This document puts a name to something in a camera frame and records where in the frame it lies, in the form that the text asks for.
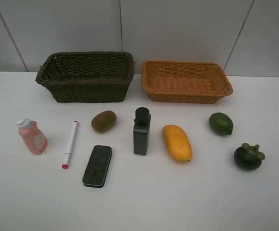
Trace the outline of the pink bottle white cap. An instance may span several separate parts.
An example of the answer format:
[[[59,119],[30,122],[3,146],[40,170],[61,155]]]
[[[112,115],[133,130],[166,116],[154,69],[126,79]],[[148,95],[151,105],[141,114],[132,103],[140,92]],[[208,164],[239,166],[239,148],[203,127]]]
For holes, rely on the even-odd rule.
[[[17,120],[16,125],[18,133],[29,151],[35,155],[44,153],[48,142],[43,132],[38,128],[37,122],[21,118]]]

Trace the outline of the dark green square bottle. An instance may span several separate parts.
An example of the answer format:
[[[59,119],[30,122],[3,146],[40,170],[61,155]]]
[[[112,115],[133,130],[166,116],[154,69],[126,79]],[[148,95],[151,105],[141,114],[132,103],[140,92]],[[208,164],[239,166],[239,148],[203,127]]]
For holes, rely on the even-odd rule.
[[[133,152],[137,155],[146,155],[150,135],[150,111],[145,107],[139,107],[135,111],[133,127]]]

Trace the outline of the orange wicker basket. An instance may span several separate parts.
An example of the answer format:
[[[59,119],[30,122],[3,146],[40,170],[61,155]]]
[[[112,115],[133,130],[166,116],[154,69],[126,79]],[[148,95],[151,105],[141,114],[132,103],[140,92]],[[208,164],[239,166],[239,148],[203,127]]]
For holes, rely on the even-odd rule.
[[[233,93],[223,69],[215,63],[145,61],[142,88],[156,102],[211,104]]]

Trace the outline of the brown kiwi fruit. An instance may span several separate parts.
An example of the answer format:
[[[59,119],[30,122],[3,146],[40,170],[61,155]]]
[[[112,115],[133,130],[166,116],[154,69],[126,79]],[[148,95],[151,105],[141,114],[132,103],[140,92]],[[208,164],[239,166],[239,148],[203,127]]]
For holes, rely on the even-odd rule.
[[[102,133],[111,129],[116,121],[117,116],[113,111],[103,111],[92,119],[91,126],[94,131]]]

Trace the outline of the yellow mango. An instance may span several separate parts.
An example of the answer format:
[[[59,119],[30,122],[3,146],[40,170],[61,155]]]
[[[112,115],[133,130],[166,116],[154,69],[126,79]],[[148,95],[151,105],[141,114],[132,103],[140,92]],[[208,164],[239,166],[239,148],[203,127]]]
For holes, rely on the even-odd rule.
[[[176,125],[166,125],[162,133],[170,156],[178,162],[189,162],[193,153],[184,130]]]

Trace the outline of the dark mangosteen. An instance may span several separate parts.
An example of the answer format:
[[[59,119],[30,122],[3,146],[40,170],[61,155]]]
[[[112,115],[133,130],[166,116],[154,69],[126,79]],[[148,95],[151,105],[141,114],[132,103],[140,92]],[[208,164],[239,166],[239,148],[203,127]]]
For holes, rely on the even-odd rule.
[[[266,158],[264,153],[259,151],[259,148],[259,144],[249,145],[248,143],[243,143],[234,152],[236,165],[247,171],[258,169]]]

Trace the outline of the white marker pink caps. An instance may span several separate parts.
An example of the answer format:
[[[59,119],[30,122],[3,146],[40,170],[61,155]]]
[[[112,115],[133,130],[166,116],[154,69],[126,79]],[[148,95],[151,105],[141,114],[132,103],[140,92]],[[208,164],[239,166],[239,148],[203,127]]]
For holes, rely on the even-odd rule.
[[[64,153],[62,169],[68,169],[68,167],[69,167],[75,140],[76,140],[76,135],[77,135],[77,131],[78,131],[78,126],[79,126],[78,121],[74,121],[72,128],[71,128],[70,136],[69,136],[69,139],[67,142],[66,150]]]

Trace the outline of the dark brown wicker basket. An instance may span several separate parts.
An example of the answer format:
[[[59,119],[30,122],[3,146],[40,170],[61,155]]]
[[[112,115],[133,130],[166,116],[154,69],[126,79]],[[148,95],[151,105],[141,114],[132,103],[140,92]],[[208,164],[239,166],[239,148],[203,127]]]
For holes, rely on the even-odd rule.
[[[134,64],[128,52],[58,52],[40,67],[36,82],[58,103],[117,103],[125,99]]]

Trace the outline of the green lime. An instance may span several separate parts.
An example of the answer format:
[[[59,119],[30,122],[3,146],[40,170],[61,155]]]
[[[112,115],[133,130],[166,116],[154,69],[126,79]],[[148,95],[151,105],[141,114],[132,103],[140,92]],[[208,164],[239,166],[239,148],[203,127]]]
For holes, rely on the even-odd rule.
[[[211,130],[221,136],[229,136],[233,131],[233,121],[224,113],[214,113],[209,117]]]

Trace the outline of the dark felt board eraser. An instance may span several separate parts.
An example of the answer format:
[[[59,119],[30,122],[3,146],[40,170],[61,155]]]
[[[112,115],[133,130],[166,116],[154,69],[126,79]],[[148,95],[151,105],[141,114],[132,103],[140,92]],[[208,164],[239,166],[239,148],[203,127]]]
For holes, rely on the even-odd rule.
[[[111,157],[111,147],[104,145],[94,146],[82,178],[84,186],[93,188],[102,188],[104,186]]]

